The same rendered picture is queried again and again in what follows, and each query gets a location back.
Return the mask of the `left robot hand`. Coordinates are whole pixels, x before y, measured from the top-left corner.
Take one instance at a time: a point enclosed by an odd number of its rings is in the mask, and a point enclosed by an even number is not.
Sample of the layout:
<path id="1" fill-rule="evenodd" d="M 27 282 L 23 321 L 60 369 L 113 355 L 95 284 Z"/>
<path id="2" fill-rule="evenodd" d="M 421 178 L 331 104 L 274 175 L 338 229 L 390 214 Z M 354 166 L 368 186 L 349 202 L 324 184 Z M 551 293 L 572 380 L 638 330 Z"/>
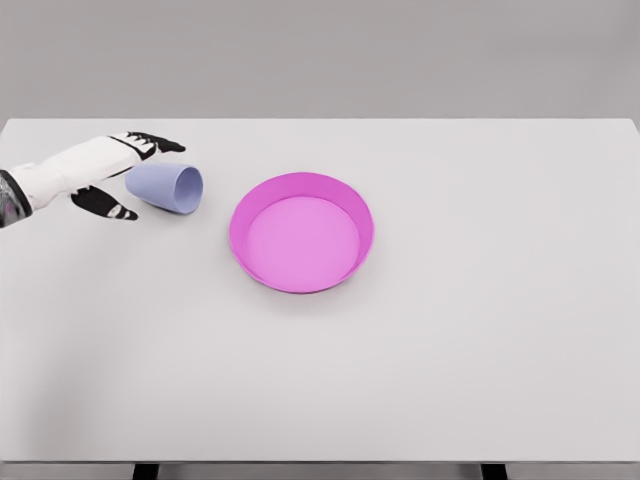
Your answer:
<path id="1" fill-rule="evenodd" d="M 100 189 L 98 184 L 152 157 L 185 151 L 186 147 L 176 141 L 146 132 L 126 131 L 75 145 L 54 157 L 52 164 L 65 181 L 74 205 L 103 218 L 136 221 L 135 211 Z"/>

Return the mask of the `lavender blue cup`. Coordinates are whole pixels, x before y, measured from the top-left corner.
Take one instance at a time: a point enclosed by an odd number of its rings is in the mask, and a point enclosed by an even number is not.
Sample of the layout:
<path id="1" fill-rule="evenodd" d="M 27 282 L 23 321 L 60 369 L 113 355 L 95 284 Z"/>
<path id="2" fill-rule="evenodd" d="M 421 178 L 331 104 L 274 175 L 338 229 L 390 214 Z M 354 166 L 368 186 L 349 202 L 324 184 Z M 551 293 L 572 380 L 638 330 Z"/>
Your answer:
<path id="1" fill-rule="evenodd" d="M 181 215 L 198 208 L 204 191 L 197 168 L 175 163 L 140 164 L 126 174 L 125 186 L 135 197 Z"/>

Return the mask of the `pink round plate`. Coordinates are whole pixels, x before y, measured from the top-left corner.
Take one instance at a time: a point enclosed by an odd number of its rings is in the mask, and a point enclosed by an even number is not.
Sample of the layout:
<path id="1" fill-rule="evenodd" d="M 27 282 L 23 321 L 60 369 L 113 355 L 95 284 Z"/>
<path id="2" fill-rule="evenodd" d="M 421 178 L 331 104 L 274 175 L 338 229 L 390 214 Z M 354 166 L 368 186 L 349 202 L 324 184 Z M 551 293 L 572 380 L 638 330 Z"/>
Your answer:
<path id="1" fill-rule="evenodd" d="M 241 268 L 290 294 L 331 289 L 367 260 L 375 239 L 371 209 L 334 177 L 292 172 L 249 190 L 230 218 L 228 238 Z"/>

